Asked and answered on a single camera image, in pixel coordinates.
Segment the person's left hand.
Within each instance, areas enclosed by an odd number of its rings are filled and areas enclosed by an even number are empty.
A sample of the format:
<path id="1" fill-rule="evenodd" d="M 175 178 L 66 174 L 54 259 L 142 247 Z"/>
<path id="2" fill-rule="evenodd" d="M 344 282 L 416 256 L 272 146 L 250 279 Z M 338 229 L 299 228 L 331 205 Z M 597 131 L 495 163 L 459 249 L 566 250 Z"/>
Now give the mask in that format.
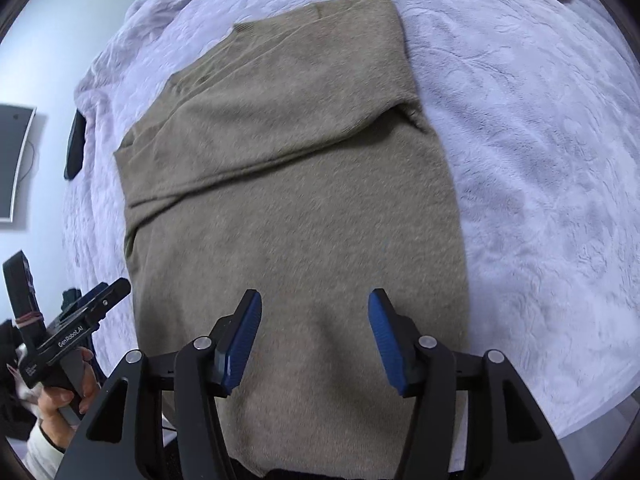
<path id="1" fill-rule="evenodd" d="M 100 387 L 90 365 L 93 353 L 84 347 L 81 347 L 80 351 L 84 361 L 84 376 L 82 376 L 81 382 L 79 411 L 81 414 L 85 414 L 98 395 Z M 66 450 L 70 445 L 70 441 L 75 435 L 75 429 L 66 422 L 60 409 L 70 404 L 73 398 L 74 394 L 71 391 L 56 387 L 44 387 L 38 400 L 41 412 L 41 430 L 53 445 L 62 448 L 62 450 Z"/>

